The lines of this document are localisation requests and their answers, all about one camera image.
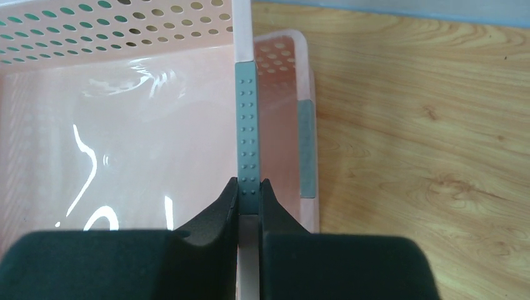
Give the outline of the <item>pink perforated plastic basket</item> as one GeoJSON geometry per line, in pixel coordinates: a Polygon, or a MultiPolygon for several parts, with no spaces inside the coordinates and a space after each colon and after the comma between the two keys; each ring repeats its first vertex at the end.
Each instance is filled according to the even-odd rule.
{"type": "Polygon", "coordinates": [[[169,230],[255,100],[250,1],[1,2],[1,261],[38,231],[169,230]]]}

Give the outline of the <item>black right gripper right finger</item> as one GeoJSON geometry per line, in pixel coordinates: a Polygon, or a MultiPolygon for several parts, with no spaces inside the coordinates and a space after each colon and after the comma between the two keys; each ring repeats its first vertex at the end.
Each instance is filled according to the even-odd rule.
{"type": "Polygon", "coordinates": [[[262,299],[439,299],[429,262],[411,239],[311,233],[278,202],[259,200],[262,299]]]}

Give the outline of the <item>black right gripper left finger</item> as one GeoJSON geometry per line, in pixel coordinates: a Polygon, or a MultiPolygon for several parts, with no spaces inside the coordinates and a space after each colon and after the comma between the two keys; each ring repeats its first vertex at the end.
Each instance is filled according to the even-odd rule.
{"type": "Polygon", "coordinates": [[[38,231],[1,261],[2,299],[234,299],[238,182],[169,230],[38,231]]]}

